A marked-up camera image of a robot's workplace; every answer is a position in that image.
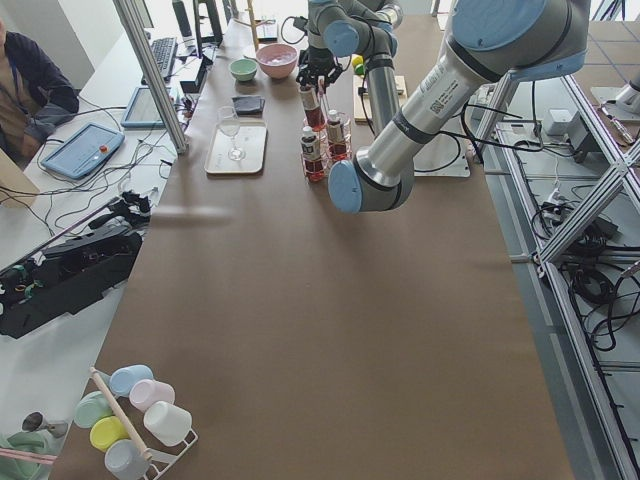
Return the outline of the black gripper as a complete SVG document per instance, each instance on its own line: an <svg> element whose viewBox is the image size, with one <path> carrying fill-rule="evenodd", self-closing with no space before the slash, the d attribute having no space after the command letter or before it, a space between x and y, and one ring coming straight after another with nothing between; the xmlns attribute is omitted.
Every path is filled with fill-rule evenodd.
<svg viewBox="0 0 640 480"><path fill-rule="evenodd" d="M301 86L321 86L326 90L335 83L344 68L332 52L324 48L308 47L300 51L296 82Z"/></svg>

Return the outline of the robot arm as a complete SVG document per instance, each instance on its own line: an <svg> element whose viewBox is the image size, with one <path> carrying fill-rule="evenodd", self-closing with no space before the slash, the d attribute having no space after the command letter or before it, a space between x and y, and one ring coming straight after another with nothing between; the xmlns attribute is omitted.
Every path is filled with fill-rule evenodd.
<svg viewBox="0 0 640 480"><path fill-rule="evenodd" d="M307 12L308 47L299 56L299 85L328 87L344 71L338 60L353 55L363 57L367 72L393 66L394 29L404 15L398 2L309 1Z"/></svg>
<svg viewBox="0 0 640 480"><path fill-rule="evenodd" d="M578 71L589 12L587 1L457 2L438 62L374 142L332 168L335 207L357 213L401 206L413 187L414 157L481 85Z"/></svg>

